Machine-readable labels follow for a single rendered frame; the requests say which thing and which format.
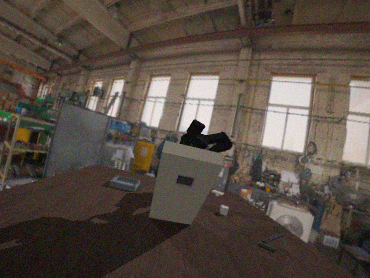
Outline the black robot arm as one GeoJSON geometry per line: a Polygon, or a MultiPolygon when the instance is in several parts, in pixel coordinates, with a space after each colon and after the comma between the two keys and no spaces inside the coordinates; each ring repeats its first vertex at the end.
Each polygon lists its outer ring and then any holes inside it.
{"type": "MultiPolygon", "coordinates": [[[[226,152],[226,150],[229,150],[232,148],[232,142],[229,140],[227,134],[225,132],[216,133],[216,134],[210,134],[210,135],[204,135],[201,134],[201,132],[205,129],[205,125],[201,122],[194,119],[190,126],[188,127],[187,134],[182,135],[180,143],[185,139],[190,140],[194,135],[198,135],[201,138],[203,138],[208,145],[216,143],[213,147],[208,149],[209,151],[213,152],[226,152]]],[[[180,144],[179,143],[179,144],[180,144]]]]}

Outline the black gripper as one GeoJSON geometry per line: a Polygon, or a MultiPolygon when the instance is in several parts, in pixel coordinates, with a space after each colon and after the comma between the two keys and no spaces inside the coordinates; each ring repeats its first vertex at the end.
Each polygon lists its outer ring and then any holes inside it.
{"type": "Polygon", "coordinates": [[[192,147],[198,147],[200,149],[206,149],[208,147],[207,142],[201,138],[198,135],[194,135],[190,140],[184,139],[180,144],[187,145],[187,146],[192,146],[192,147]],[[193,145],[194,144],[194,145],[193,145]]]}

